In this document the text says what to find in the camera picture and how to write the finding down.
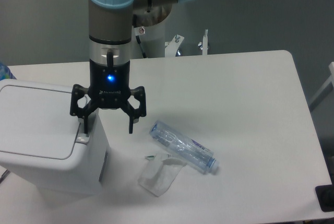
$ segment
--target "blue led light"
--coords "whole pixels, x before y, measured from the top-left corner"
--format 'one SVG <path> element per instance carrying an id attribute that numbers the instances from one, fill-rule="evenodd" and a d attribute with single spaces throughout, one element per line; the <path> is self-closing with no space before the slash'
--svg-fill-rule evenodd
<path id="1" fill-rule="evenodd" d="M 115 81 L 115 76 L 113 76 L 113 75 L 108 75 L 108 76 L 107 76 L 107 79 L 108 79 L 110 82 L 114 82 L 114 81 Z"/>

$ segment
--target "white table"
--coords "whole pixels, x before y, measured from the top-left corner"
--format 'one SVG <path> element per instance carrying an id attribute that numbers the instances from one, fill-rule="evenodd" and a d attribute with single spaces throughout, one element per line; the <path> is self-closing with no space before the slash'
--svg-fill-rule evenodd
<path id="1" fill-rule="evenodd" d="M 88 63 L 13 66 L 18 79 L 89 86 Z M 147 117 L 101 110 L 112 152 L 97 196 L 37 189 L 14 174 L 0 185 L 0 223 L 268 223 L 333 217 L 315 187 L 330 184 L 303 90 L 286 51 L 133 60 Z M 215 152 L 217 175 L 184 167 L 156 198 L 137 184 L 161 151 L 161 119 Z"/>

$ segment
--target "bottle label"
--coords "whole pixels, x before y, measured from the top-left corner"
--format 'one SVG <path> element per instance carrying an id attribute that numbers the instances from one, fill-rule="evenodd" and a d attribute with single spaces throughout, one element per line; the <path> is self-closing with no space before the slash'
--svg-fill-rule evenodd
<path id="1" fill-rule="evenodd" d="M 192 141 L 193 141 L 193 143 L 195 144 L 195 146 L 199 147 L 200 149 L 202 149 L 202 150 L 204 150 L 204 151 L 206 151 L 206 152 L 211 152 L 210 149 L 208 149 L 208 148 L 202 146 L 200 143 L 194 141 L 193 139 L 192 139 Z"/>

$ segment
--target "bottle cap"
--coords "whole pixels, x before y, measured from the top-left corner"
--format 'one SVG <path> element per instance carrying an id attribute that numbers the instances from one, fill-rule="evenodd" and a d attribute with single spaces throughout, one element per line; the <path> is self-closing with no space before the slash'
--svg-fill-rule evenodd
<path id="1" fill-rule="evenodd" d="M 210 173 L 215 174 L 218 170 L 218 167 L 219 167 L 219 161 L 215 159 L 210 166 Z"/>

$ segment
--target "plastic water bottle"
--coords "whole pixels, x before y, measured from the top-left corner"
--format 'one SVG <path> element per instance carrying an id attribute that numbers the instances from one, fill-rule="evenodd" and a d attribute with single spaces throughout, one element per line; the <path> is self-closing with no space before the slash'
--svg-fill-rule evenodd
<path id="1" fill-rule="evenodd" d="M 0 62 L 0 80 L 2 79 L 16 79 L 10 72 L 9 68 Z"/>
<path id="2" fill-rule="evenodd" d="M 156 121 L 150 131 L 153 139 L 168 150 L 195 165 L 202 173 L 215 173 L 219 162 L 213 158 L 213 152 L 193 139 L 182 135 L 161 121 Z"/>

